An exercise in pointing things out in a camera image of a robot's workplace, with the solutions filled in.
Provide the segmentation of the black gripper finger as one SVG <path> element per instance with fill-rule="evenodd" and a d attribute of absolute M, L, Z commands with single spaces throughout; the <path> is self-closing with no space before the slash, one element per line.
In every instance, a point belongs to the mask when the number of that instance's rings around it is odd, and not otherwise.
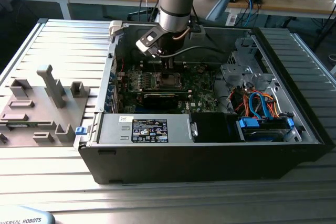
<path fill-rule="evenodd" d="M 174 72 L 174 57 L 162 58 L 163 73 Z"/>

